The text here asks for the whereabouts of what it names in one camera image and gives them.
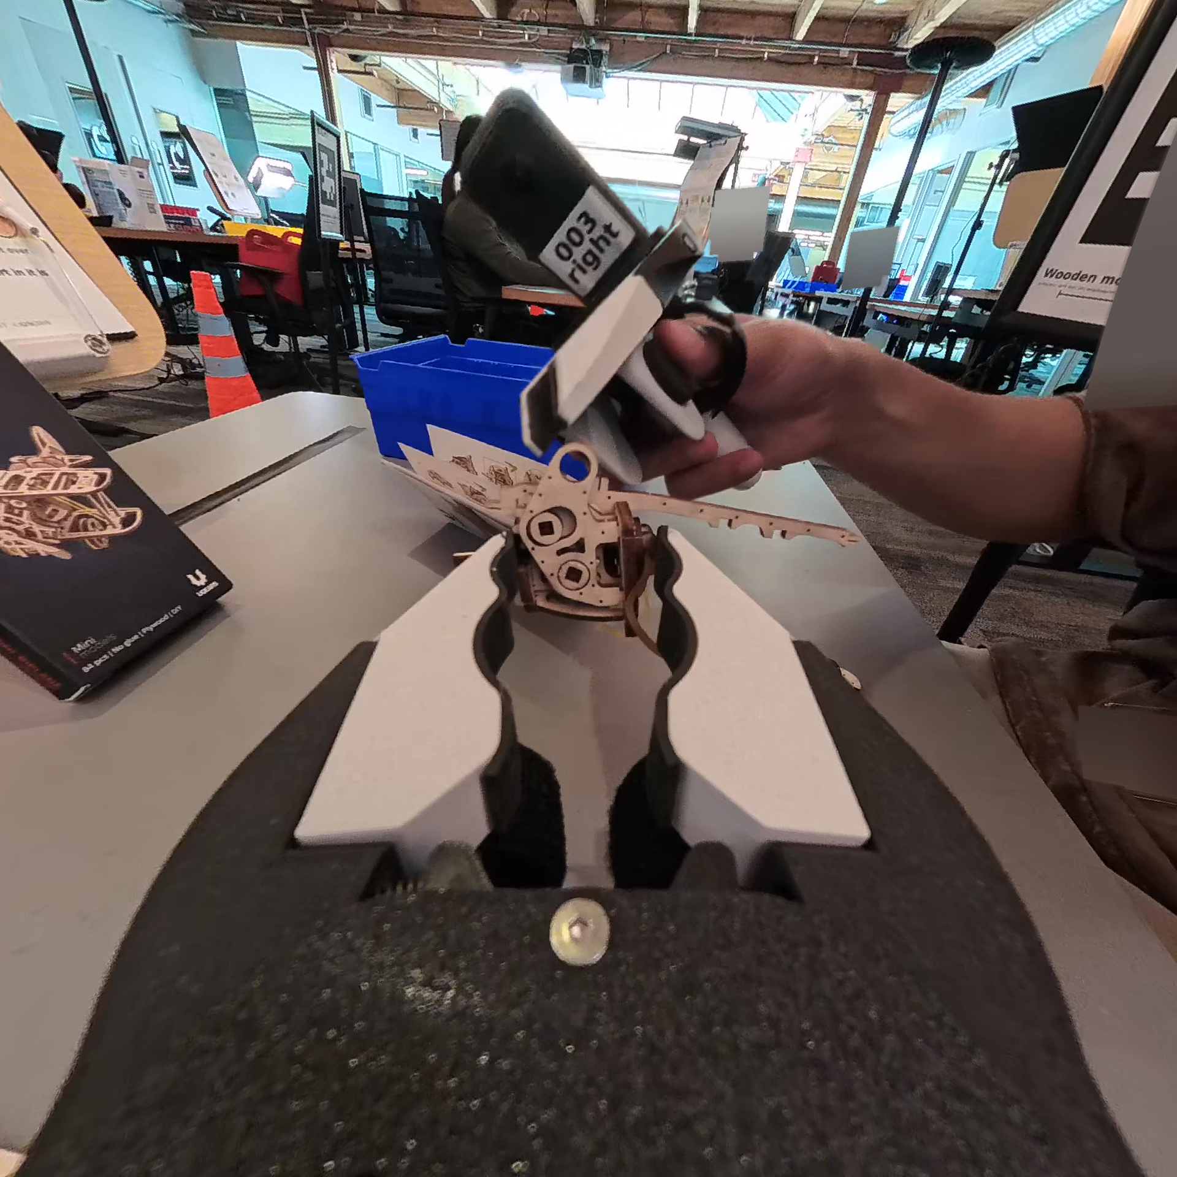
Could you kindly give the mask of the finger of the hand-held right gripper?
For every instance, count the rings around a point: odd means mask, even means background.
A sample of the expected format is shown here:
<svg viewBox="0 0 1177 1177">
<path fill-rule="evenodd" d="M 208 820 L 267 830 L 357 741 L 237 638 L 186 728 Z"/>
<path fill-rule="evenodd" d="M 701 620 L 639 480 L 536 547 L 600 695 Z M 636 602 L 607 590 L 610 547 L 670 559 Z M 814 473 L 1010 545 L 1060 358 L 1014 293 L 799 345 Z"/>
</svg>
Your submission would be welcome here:
<svg viewBox="0 0 1177 1177">
<path fill-rule="evenodd" d="M 616 409 L 601 394 L 660 320 L 664 305 L 639 274 L 627 277 L 523 390 L 520 431 L 537 458 L 552 444 L 583 444 L 600 458 L 631 458 Z"/>
<path fill-rule="evenodd" d="M 623 382 L 638 396 L 659 425 L 670 434 L 691 442 L 698 442 L 704 437 L 706 425 L 696 406 L 690 401 L 680 404 L 663 388 L 652 374 L 643 350 L 634 350 L 626 360 Z"/>
</svg>

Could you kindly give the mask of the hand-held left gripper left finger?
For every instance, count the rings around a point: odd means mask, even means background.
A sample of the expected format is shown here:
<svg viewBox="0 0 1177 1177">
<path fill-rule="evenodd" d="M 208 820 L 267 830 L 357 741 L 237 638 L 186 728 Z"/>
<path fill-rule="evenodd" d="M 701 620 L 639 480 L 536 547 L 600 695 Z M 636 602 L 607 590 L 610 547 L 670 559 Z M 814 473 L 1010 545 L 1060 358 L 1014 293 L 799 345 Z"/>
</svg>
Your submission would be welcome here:
<svg viewBox="0 0 1177 1177">
<path fill-rule="evenodd" d="M 299 846 L 480 846 L 520 802 L 499 673 L 514 646 L 517 559 L 487 539 L 377 640 L 294 830 Z"/>
</svg>

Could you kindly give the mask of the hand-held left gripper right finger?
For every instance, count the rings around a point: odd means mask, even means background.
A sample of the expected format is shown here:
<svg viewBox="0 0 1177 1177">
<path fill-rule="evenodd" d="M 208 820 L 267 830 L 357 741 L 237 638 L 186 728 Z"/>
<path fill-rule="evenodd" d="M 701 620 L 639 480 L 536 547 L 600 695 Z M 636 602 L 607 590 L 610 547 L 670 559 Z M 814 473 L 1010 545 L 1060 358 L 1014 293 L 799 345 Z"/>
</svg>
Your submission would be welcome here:
<svg viewBox="0 0 1177 1177">
<path fill-rule="evenodd" d="M 680 532 L 654 542 L 667 678 L 648 750 L 654 819 L 731 854 L 740 881 L 772 845 L 864 850 L 871 830 L 794 640 Z"/>
</svg>

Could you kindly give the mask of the notched wooden strip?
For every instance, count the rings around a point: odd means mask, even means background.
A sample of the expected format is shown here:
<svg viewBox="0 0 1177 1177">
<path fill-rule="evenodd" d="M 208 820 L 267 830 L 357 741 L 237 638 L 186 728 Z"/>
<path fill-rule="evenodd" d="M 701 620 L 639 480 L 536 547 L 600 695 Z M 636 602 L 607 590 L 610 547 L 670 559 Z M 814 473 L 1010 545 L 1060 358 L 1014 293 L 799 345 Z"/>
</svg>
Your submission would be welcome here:
<svg viewBox="0 0 1177 1177">
<path fill-rule="evenodd" d="M 845 528 L 799 521 L 778 515 L 764 514 L 747 509 L 730 509 L 704 503 L 685 501 L 667 496 L 659 496 L 636 491 L 599 493 L 591 501 L 593 509 L 604 514 L 607 509 L 625 505 L 632 516 L 639 517 L 642 511 L 660 514 L 669 517 L 686 518 L 708 525 L 712 528 L 736 531 L 752 528 L 762 538 L 816 538 L 848 548 L 861 542 L 859 534 Z"/>
</svg>

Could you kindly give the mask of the yellow rubber band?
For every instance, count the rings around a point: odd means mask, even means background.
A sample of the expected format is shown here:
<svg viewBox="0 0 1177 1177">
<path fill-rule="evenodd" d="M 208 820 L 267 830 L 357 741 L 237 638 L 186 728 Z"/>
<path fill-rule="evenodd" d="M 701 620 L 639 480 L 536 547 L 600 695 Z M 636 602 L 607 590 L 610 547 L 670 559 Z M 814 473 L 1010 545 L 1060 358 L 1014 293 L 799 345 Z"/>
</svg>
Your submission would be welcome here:
<svg viewBox="0 0 1177 1177">
<path fill-rule="evenodd" d="M 636 591 L 622 603 L 622 623 L 625 636 L 639 642 L 655 657 L 661 657 L 658 645 L 663 613 L 663 602 L 656 596 L 652 582 L 645 585 L 640 593 Z"/>
</svg>

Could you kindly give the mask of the wooden mechanical model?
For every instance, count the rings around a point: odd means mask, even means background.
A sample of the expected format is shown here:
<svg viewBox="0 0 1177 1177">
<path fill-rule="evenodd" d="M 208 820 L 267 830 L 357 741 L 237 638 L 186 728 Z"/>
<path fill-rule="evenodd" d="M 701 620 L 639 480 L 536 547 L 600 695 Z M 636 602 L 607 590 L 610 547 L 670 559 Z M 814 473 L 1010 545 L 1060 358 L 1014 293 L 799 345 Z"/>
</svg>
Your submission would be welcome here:
<svg viewBox="0 0 1177 1177">
<path fill-rule="evenodd" d="M 571 444 L 556 452 L 519 505 L 513 533 L 519 596 L 529 611 L 622 623 L 625 598 L 650 582 L 654 532 L 625 505 L 594 510 L 593 499 L 605 490 L 596 453 Z"/>
</svg>

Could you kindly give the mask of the person's right forearm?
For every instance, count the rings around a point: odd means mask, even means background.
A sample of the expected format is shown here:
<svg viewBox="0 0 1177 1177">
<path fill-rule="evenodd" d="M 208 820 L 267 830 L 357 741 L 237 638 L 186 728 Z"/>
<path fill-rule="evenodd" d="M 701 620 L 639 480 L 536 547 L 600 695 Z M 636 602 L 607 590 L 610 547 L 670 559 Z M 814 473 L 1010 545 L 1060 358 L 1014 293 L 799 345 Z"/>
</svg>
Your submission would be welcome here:
<svg viewBox="0 0 1177 1177">
<path fill-rule="evenodd" d="M 1091 410 L 960 391 L 917 372 L 854 415 L 834 462 L 919 517 L 1007 542 L 1100 541 L 1174 572 L 1176 410 Z"/>
</svg>

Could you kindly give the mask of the black model kit box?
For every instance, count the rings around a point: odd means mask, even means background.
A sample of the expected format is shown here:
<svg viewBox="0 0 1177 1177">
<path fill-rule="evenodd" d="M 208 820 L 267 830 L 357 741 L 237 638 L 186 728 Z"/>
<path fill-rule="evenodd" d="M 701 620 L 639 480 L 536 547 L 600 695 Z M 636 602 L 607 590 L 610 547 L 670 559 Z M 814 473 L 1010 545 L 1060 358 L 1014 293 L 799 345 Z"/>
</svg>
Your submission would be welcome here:
<svg viewBox="0 0 1177 1177">
<path fill-rule="evenodd" d="M 77 700 L 232 588 L 2 348 L 2 657 L 54 699 Z"/>
</svg>

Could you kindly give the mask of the person's right hand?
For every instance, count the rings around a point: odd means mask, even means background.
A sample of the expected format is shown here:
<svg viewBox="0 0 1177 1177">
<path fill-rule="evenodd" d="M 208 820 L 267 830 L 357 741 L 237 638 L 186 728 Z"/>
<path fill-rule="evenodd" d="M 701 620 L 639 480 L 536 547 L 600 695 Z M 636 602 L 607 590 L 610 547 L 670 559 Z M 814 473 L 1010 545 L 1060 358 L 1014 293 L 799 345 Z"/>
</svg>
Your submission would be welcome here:
<svg viewBox="0 0 1177 1177">
<path fill-rule="evenodd" d="M 806 460 L 820 460 L 882 493 L 895 480 L 896 396 L 904 366 L 869 347 L 791 322 L 742 317 L 746 364 L 725 414 L 744 445 L 719 453 L 702 441 L 636 441 L 645 480 L 666 479 L 670 493 L 702 499 Z"/>
</svg>

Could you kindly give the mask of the ceiling projector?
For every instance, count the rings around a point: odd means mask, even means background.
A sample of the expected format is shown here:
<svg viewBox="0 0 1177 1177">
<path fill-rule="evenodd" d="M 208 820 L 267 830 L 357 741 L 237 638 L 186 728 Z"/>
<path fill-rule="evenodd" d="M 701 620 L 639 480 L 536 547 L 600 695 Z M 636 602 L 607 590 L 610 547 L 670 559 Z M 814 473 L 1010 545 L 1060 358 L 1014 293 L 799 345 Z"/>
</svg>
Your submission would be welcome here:
<svg viewBox="0 0 1177 1177">
<path fill-rule="evenodd" d="M 561 85 L 569 97 L 600 100 L 605 96 L 609 67 L 607 41 L 575 39 L 561 64 Z"/>
</svg>

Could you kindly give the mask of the black office chair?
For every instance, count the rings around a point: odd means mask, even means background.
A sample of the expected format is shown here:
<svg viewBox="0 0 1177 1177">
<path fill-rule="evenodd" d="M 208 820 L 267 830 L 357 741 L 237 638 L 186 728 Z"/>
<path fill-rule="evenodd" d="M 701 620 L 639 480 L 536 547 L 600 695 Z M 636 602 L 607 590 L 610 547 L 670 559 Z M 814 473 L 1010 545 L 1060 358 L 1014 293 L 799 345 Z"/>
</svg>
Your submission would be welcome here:
<svg viewBox="0 0 1177 1177">
<path fill-rule="evenodd" d="M 436 202 L 421 194 L 386 196 L 366 188 L 361 202 L 378 321 L 397 329 L 402 342 L 447 334 L 449 298 L 431 234 Z"/>
</svg>

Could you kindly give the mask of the blue plastic bin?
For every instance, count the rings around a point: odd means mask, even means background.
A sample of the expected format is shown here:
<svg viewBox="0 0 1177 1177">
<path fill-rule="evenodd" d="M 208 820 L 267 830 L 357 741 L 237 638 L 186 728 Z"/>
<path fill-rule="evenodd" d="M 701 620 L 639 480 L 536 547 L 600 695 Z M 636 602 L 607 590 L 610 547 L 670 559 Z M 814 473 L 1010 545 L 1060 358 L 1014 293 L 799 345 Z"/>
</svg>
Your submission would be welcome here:
<svg viewBox="0 0 1177 1177">
<path fill-rule="evenodd" d="M 428 453 L 491 484 L 535 482 L 558 450 L 534 456 L 520 396 L 553 356 L 534 345 L 445 336 L 355 356 L 380 453 L 412 467 Z"/>
</svg>

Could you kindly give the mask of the printed instruction sheet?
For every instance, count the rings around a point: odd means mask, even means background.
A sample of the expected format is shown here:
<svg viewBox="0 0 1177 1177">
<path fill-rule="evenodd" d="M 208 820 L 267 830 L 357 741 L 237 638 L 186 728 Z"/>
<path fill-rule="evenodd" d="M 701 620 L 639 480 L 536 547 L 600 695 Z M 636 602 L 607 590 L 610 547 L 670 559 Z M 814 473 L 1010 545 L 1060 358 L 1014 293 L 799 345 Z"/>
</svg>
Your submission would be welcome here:
<svg viewBox="0 0 1177 1177">
<path fill-rule="evenodd" d="M 447 429 L 427 425 L 424 430 L 427 450 L 399 444 L 400 479 L 474 537 L 512 533 L 519 505 L 530 499 L 546 466 Z"/>
</svg>

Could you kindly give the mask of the black framed tag sign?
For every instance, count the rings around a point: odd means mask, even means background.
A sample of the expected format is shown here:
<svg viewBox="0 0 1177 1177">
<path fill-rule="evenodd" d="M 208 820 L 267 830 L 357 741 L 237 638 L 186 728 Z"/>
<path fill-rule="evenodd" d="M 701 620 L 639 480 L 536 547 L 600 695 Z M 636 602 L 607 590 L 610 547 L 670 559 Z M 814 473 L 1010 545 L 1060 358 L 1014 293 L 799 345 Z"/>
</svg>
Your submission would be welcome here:
<svg viewBox="0 0 1177 1177">
<path fill-rule="evenodd" d="M 310 115 L 312 204 L 319 236 L 343 241 L 342 133 L 318 115 Z"/>
</svg>

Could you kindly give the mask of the red chair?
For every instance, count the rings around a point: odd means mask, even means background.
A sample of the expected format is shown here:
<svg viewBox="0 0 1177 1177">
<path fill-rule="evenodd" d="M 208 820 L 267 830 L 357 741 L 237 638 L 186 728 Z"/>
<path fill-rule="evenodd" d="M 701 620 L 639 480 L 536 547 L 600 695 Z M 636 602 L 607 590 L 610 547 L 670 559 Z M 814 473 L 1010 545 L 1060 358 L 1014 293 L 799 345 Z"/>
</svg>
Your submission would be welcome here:
<svg viewBox="0 0 1177 1177">
<path fill-rule="evenodd" d="M 304 307 L 301 258 L 301 229 L 248 228 L 238 245 L 240 296 L 261 300 L 272 294 L 280 301 Z"/>
</svg>

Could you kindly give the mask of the person's brown jacket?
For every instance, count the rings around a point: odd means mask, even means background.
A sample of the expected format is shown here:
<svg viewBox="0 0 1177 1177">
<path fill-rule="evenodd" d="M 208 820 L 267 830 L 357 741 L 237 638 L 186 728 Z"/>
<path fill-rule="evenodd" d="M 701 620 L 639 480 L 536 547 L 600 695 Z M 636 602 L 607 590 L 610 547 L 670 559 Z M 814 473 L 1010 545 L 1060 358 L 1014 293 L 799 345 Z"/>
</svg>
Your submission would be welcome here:
<svg viewBox="0 0 1177 1177">
<path fill-rule="evenodd" d="M 945 650 L 1100 861 L 1174 925 L 1174 602 L 1128 611 L 1098 651 Z"/>
</svg>

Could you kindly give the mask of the orange traffic cone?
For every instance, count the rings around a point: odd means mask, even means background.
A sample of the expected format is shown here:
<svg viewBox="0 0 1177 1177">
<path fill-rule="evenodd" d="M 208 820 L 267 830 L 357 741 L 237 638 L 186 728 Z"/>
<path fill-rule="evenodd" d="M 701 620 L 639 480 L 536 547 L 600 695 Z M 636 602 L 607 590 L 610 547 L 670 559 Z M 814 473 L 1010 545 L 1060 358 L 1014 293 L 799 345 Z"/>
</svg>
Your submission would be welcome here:
<svg viewBox="0 0 1177 1177">
<path fill-rule="evenodd" d="M 232 325 L 216 298 L 211 274 L 193 271 L 190 288 L 210 419 L 261 404 Z"/>
</svg>

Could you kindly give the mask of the black framed white poster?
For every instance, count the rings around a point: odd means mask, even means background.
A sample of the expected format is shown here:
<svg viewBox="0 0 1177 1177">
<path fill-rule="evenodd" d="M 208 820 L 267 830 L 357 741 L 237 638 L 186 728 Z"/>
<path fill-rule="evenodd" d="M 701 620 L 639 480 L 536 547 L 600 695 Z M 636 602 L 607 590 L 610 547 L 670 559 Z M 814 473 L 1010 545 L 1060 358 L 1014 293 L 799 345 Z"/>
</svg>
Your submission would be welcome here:
<svg viewBox="0 0 1177 1177">
<path fill-rule="evenodd" d="M 1176 4 L 1154 3 L 1007 280 L 994 337 L 1091 350 L 1174 145 Z"/>
</svg>

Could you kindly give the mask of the black pole stand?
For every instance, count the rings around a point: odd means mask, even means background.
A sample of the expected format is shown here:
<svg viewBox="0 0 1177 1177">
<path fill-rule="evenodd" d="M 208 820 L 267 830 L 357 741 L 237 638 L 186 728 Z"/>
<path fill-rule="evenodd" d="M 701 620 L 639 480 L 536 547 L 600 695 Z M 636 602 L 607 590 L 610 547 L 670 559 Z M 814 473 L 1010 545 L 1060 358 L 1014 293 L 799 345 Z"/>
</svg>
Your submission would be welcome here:
<svg viewBox="0 0 1177 1177">
<path fill-rule="evenodd" d="M 934 83 L 926 96 L 924 112 L 907 156 L 903 176 L 896 188 L 887 218 L 888 228 L 899 225 L 904 198 L 917 174 L 919 156 L 930 136 L 936 109 L 939 107 L 951 74 L 988 63 L 993 58 L 994 52 L 994 42 L 977 36 L 933 37 L 907 52 L 907 67 L 914 72 L 931 74 Z"/>
</svg>

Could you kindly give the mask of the wooden sign board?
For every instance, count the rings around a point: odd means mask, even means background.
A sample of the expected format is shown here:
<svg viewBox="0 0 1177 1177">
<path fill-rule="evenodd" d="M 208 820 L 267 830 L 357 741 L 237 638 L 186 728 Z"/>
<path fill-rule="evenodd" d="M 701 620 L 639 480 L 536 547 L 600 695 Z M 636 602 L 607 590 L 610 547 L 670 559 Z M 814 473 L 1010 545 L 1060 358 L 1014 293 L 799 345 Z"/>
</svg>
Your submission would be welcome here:
<svg viewBox="0 0 1177 1177">
<path fill-rule="evenodd" d="M 1 112 L 1 339 L 54 392 L 112 386 L 162 361 L 154 305 Z"/>
</svg>

